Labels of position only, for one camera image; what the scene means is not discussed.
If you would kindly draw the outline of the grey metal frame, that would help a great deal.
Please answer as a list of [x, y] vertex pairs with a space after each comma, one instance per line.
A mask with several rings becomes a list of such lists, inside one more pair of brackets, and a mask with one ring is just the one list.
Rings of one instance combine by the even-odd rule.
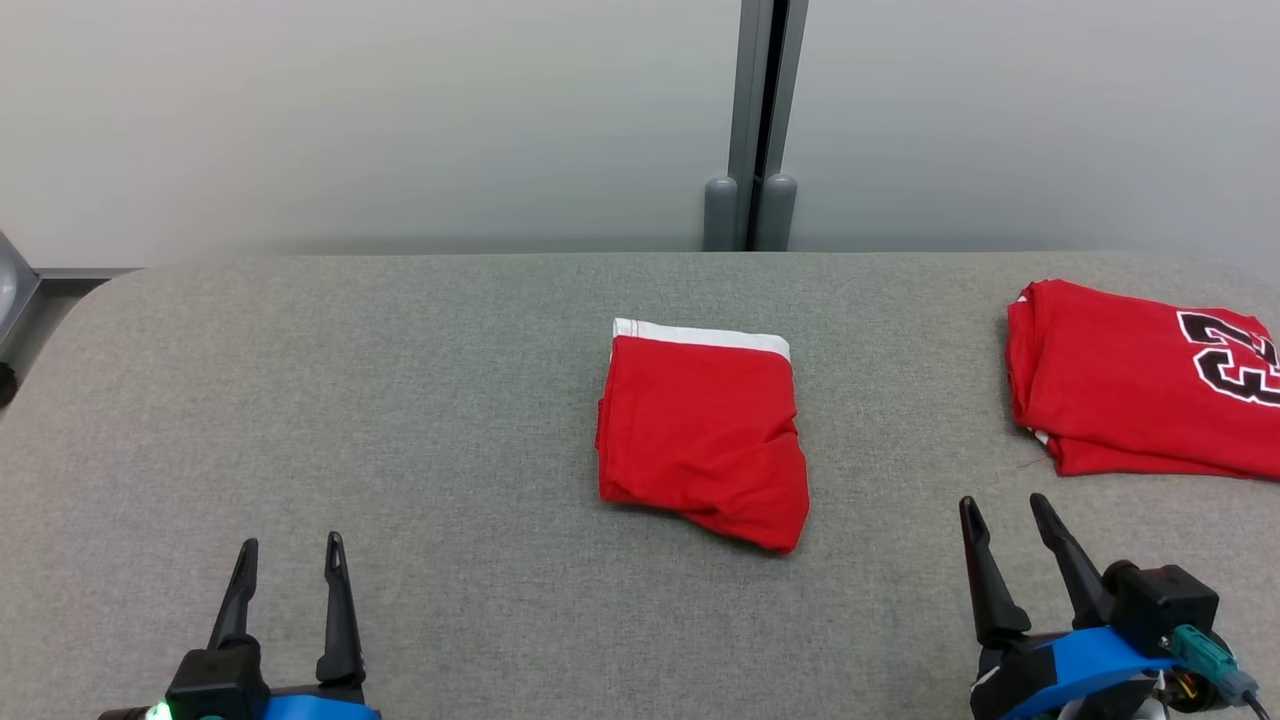
[[73, 304], [132, 272], [132, 268], [37, 269], [0, 232], [0, 357], [18, 347], [22, 336], [38, 323], [37, 316], [51, 306]]

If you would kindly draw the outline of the red shorts with white stripes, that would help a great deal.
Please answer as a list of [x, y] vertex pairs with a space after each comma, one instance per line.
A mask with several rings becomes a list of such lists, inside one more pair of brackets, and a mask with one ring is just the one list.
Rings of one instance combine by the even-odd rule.
[[788, 342], [618, 316], [598, 406], [603, 501], [794, 552], [810, 512]]

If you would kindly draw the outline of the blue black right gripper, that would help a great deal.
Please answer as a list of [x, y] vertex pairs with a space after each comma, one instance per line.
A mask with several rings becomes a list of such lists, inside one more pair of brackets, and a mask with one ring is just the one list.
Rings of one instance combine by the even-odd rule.
[[[974, 720], [1032, 720], [1176, 664], [1167, 653], [1144, 656], [1106, 626], [1114, 596], [1102, 574], [1044, 495], [1030, 495], [1029, 505], [1068, 591], [1071, 628], [1084, 630], [1011, 652], [982, 674], [970, 691]], [[977, 642], [984, 650], [1007, 650], [1027, 638], [1030, 619], [1012, 600], [989, 548], [989, 528], [972, 496], [960, 500], [959, 515]]]

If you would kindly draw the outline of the red T-shirt with white sleeves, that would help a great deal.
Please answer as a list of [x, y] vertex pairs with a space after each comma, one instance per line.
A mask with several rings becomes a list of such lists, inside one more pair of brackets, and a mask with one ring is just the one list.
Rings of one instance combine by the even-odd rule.
[[1007, 306], [1005, 357], [1064, 477], [1280, 480], [1280, 345], [1254, 316], [1044, 279]]

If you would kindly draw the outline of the grey door frame strip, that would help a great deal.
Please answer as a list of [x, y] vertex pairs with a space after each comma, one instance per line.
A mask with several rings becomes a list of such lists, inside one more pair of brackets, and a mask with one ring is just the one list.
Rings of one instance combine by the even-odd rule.
[[786, 174], [782, 164], [810, 0], [739, 0], [739, 5], [730, 155], [723, 176], [739, 184], [735, 251], [758, 252], [762, 182]]

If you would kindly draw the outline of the grey rounded post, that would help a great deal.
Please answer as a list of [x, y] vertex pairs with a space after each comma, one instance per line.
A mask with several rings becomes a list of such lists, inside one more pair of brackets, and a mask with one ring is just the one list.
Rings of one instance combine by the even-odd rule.
[[755, 224], [758, 252], [786, 252], [794, 219], [797, 182], [777, 173], [762, 182]]
[[737, 249], [739, 184], [728, 176], [707, 182], [703, 195], [704, 252], [732, 252]]

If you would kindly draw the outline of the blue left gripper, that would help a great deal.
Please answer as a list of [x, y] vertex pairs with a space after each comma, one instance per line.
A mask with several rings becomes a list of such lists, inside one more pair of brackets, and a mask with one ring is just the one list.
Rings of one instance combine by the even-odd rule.
[[[250, 601], [257, 588], [259, 539], [246, 539], [237, 555], [218, 610], [207, 650], [215, 651], [248, 637]], [[324, 651], [316, 662], [320, 685], [294, 685], [271, 692], [262, 720], [381, 720], [365, 701], [364, 651], [355, 611], [355, 594], [339, 532], [330, 530], [323, 575], [326, 583]]]

